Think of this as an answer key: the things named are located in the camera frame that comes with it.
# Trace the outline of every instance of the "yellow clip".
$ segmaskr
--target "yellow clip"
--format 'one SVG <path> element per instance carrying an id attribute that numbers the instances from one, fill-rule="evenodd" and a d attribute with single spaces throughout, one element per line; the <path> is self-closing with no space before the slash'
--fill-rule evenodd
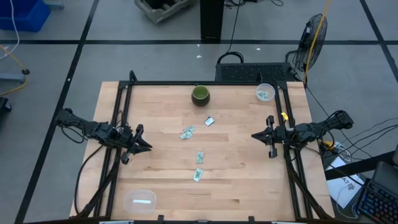
<path id="1" fill-rule="evenodd" d="M 289 120 L 289 117 L 286 115 L 285 112 L 281 113 L 281 115 L 284 117 L 285 121 L 288 121 L 288 120 Z"/>
<path id="2" fill-rule="evenodd" d="M 324 145 L 329 151 L 332 151 L 333 148 L 335 147 L 335 146 L 332 145 L 333 142 L 331 142 L 331 141 L 321 141 L 319 139 L 318 143 Z"/>

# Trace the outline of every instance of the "floor tile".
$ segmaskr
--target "floor tile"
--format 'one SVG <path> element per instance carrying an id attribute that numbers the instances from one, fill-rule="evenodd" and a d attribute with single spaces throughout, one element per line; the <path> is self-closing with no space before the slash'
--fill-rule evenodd
<path id="1" fill-rule="evenodd" d="M 30 75 L 26 88 L 7 95 L 12 111 L 0 127 L 0 164 L 3 167 L 0 179 L 4 180 L 0 184 L 0 217 L 3 223 L 14 223 L 75 49 L 75 45 L 20 45 L 15 51 L 30 69 Z M 0 72 L 20 70 L 10 57 L 0 61 Z M 2 83 L 0 91 L 12 86 Z M 42 203 L 53 204 L 50 200 L 42 198 Z"/>
<path id="2" fill-rule="evenodd" d="M 239 9 L 235 39 L 299 40 L 308 20 L 323 13 L 326 0 L 246 3 Z M 230 39 L 236 8 L 224 9 L 223 39 Z M 326 14 L 326 40 L 376 40 L 359 1 L 334 0 Z"/>
<path id="3" fill-rule="evenodd" d="M 88 40 L 185 40 L 200 39 L 200 7 L 182 9 L 154 24 L 131 0 L 101 0 Z"/>
<path id="4" fill-rule="evenodd" d="M 79 40 L 93 0 L 63 0 L 64 9 L 51 8 L 42 29 L 19 32 L 21 40 Z M 0 30 L 0 40 L 16 40 L 13 30 Z"/>
<path id="5" fill-rule="evenodd" d="M 348 112 L 354 121 L 354 126 L 344 131 L 349 137 L 398 114 L 398 83 L 380 46 L 323 46 L 318 61 L 309 71 L 308 87 L 329 114 L 336 110 Z M 307 99 L 313 120 L 325 119 L 326 114 L 308 91 Z M 389 121 L 352 141 L 397 123 L 398 120 Z M 332 133 L 337 141 L 344 140 L 339 131 Z M 364 150 L 372 156 L 393 151 L 397 146 L 396 134 L 397 130 L 391 131 Z M 358 146 L 378 136 L 361 141 Z M 368 158 L 362 152 L 354 157 Z"/>
<path id="6" fill-rule="evenodd" d="M 397 13 L 398 2 L 395 0 L 366 0 L 372 16 L 384 40 L 398 39 Z"/>
<path id="7" fill-rule="evenodd" d="M 326 1 L 286 1 L 277 7 L 270 1 L 247 3 L 239 9 L 235 39 L 299 40 L 305 24 L 322 13 Z M 236 7 L 224 8 L 222 39 L 230 39 Z M 335 0 L 326 15 L 328 40 L 375 40 L 373 30 L 359 1 Z M 133 1 L 102 0 L 99 3 L 88 39 L 183 40 L 200 39 L 200 6 L 153 24 Z"/>

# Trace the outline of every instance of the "white cable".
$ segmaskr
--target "white cable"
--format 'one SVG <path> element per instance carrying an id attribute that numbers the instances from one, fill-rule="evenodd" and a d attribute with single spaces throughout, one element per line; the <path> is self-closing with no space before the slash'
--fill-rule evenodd
<path id="1" fill-rule="evenodd" d="M 336 142 L 335 143 L 335 148 L 339 149 L 339 153 L 338 155 L 340 156 L 340 158 L 342 158 L 343 160 L 347 161 L 347 162 L 351 162 L 351 153 L 349 152 L 349 150 L 347 150 L 344 145 L 342 143 Z M 341 152 L 345 152 L 347 154 L 347 156 L 343 157 L 340 153 Z"/>
<path id="2" fill-rule="evenodd" d="M 10 54 L 18 47 L 19 45 L 19 34 L 17 30 L 17 26 L 15 25 L 15 20 L 14 20 L 14 5 L 12 3 L 12 0 L 10 0 L 11 3 L 11 19 L 12 19 L 12 25 L 14 25 L 15 33 L 17 34 L 17 44 L 14 46 L 14 48 L 10 51 Z M 0 60 L 7 57 L 9 54 L 4 54 L 2 57 L 0 57 Z"/>
<path id="3" fill-rule="evenodd" d="M 348 188 L 348 186 L 347 186 L 347 187 L 343 187 L 343 188 L 338 192 L 337 199 L 336 199 L 336 208 L 337 208 L 337 212 L 340 213 L 340 215 L 342 215 L 342 216 L 344 216 L 344 217 L 346 217 L 346 218 L 357 219 L 358 216 L 349 217 L 349 216 L 347 216 L 347 215 L 344 215 L 344 214 L 340 211 L 340 209 L 338 209 L 338 207 L 339 207 L 339 205 L 338 205 L 338 199 L 340 198 L 340 194 L 341 194 L 341 192 L 342 192 L 344 189 L 347 189 L 347 188 Z"/>

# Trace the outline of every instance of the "keyboard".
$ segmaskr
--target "keyboard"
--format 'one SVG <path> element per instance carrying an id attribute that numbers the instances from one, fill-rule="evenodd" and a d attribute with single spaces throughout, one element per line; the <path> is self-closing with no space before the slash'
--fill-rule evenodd
<path id="1" fill-rule="evenodd" d="M 256 82 L 259 74 L 262 81 L 293 81 L 288 74 L 290 63 L 219 63 L 216 66 L 216 81 Z"/>
<path id="2" fill-rule="evenodd" d="M 372 182 L 363 189 L 358 210 L 377 223 L 398 224 L 398 198 Z"/>

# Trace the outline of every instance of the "table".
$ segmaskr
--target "table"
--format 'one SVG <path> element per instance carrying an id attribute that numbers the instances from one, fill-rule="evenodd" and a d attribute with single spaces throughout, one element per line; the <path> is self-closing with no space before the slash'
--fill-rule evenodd
<path id="1" fill-rule="evenodd" d="M 296 123 L 311 122 L 302 83 L 287 83 Z M 144 125 L 143 138 L 153 145 L 152 152 L 137 154 L 128 165 L 120 165 L 114 196 L 113 220 L 295 220 L 282 146 L 279 156 L 268 158 L 268 147 L 251 137 L 266 127 L 266 118 L 277 116 L 275 101 L 260 102 L 256 86 L 208 86 L 209 105 L 197 108 L 190 99 L 191 85 L 133 86 L 128 123 Z M 110 121 L 118 82 L 104 82 L 99 93 L 95 121 Z M 216 120 L 210 127 L 204 121 Z M 193 125 L 188 140 L 179 138 L 182 129 Z M 309 147 L 316 149 L 312 142 Z M 85 158 L 98 143 L 89 141 Z M 196 153 L 204 152 L 203 164 L 196 164 Z M 333 216 L 322 161 L 310 150 L 302 151 L 303 168 L 309 191 L 324 210 Z M 87 163 L 81 174 L 78 204 L 80 210 L 98 188 L 104 150 Z M 204 170 L 199 183 L 193 173 Z M 130 214 L 123 209 L 124 194 L 131 189 L 151 190 L 157 195 L 154 214 Z M 303 211 L 301 193 L 298 190 Z M 106 200 L 103 200 L 103 213 Z"/>

